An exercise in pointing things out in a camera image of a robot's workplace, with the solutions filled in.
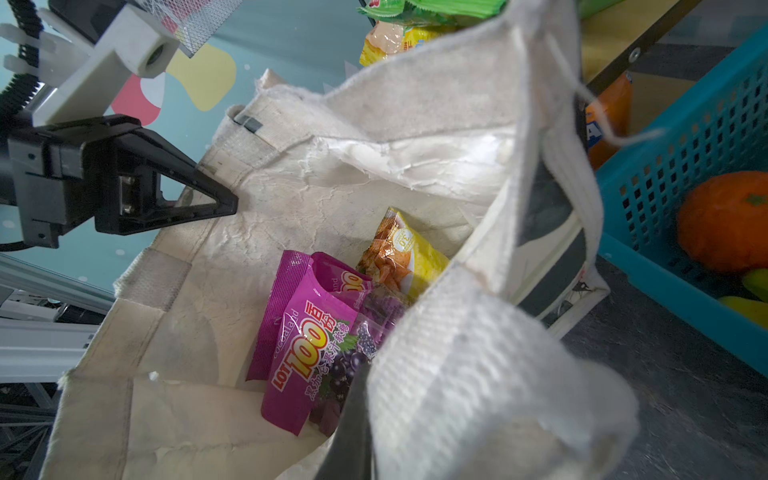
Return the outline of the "beige canvas tote bag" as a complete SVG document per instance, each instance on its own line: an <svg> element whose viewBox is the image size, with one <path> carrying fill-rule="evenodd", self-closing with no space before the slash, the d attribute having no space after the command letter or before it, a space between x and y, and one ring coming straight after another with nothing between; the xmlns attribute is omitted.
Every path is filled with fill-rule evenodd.
<svg viewBox="0 0 768 480"><path fill-rule="evenodd" d="M602 479L638 434L563 337L608 292L573 1L314 93L266 72L60 380L45 479Z"/></svg>

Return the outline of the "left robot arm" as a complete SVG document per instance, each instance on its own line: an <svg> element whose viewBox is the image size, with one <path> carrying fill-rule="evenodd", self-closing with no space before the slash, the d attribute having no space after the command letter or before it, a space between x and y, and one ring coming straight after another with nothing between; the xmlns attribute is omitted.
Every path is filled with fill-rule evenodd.
<svg viewBox="0 0 768 480"><path fill-rule="evenodd" d="M18 51L1 92L1 201L21 239L5 252L57 248L86 221L132 235L229 216L237 196L138 118L109 114L131 81L195 55L234 1L13 1L1 36Z"/></svg>

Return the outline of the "purple candy bag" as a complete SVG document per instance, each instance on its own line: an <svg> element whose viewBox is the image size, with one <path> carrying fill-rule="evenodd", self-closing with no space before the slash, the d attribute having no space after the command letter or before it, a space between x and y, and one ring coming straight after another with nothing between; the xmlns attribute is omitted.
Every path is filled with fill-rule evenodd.
<svg viewBox="0 0 768 480"><path fill-rule="evenodd" d="M407 307L326 253L284 251L246 375L266 384L263 418L294 435L307 422L331 434L355 377Z"/></svg>

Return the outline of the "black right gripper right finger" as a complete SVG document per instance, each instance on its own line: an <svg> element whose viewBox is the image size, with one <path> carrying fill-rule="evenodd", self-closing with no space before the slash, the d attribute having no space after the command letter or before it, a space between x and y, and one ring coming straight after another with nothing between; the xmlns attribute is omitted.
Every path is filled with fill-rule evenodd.
<svg viewBox="0 0 768 480"><path fill-rule="evenodd" d="M366 390L370 367L370 364L363 364L357 370L328 453L315 475L317 480L375 478Z"/></svg>

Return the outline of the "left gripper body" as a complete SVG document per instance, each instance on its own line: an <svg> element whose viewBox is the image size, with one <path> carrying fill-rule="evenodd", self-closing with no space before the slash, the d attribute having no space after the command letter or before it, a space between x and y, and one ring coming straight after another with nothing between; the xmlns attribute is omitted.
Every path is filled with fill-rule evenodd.
<svg viewBox="0 0 768 480"><path fill-rule="evenodd" d="M3 249L56 249L59 238L92 219L118 234L125 212L120 139L139 120L110 115L57 125L17 123L1 131L1 203L18 209L22 239Z"/></svg>

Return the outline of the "yellow snack bag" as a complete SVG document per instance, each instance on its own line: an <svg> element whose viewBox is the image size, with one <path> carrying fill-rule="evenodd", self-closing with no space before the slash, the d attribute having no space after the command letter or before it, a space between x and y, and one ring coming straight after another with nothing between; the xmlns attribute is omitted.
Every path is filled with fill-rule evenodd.
<svg viewBox="0 0 768 480"><path fill-rule="evenodd" d="M441 276L450 260L389 208L357 270L415 302Z"/></svg>

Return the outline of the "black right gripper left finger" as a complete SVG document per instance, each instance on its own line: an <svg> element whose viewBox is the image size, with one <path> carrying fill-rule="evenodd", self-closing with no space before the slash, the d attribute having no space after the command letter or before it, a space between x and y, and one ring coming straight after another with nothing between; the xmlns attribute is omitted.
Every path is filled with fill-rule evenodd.
<svg viewBox="0 0 768 480"><path fill-rule="evenodd" d="M98 232L128 236L237 212L238 197L160 135L137 128L107 147Z"/></svg>

